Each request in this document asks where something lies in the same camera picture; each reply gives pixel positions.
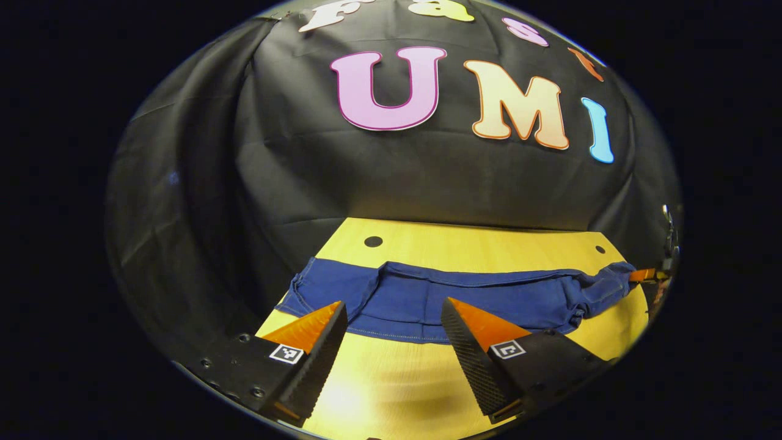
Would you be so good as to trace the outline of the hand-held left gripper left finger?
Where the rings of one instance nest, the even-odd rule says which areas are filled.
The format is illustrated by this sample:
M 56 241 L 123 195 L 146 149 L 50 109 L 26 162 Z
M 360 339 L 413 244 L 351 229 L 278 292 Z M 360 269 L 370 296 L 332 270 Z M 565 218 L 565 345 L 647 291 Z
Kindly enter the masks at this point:
M 213 342 L 182 365 L 232 403 L 300 428 L 315 409 L 347 326 L 345 303 L 336 301 L 265 336 Z

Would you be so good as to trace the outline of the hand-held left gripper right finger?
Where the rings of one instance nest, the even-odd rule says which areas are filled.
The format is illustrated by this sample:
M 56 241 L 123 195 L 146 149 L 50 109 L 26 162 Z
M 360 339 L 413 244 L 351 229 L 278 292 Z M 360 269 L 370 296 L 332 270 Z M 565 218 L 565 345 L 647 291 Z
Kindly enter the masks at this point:
M 442 303 L 440 320 L 493 424 L 534 417 L 613 365 L 555 329 L 530 332 L 452 297 Z

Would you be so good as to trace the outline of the blue denim jeans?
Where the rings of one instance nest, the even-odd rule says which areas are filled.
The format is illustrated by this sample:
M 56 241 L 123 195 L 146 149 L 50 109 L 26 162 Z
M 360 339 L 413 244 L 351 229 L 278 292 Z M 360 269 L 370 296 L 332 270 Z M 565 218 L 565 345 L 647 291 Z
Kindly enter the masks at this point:
M 569 334 L 625 298 L 634 271 L 629 263 L 615 262 L 595 275 L 574 268 L 444 272 L 400 262 L 370 268 L 313 257 L 276 309 L 304 317 L 340 301 L 352 334 L 447 345 L 442 306 L 454 298 L 530 332 Z

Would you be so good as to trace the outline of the black backdrop cloth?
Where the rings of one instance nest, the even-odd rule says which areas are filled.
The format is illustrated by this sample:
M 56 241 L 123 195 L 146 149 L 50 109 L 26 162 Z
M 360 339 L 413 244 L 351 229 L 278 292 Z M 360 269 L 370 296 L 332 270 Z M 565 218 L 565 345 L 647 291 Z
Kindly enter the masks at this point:
M 199 48 L 129 119 L 105 243 L 173 358 L 260 325 L 347 218 L 601 233 L 637 268 L 681 231 L 638 92 L 489 0 L 333 0 Z

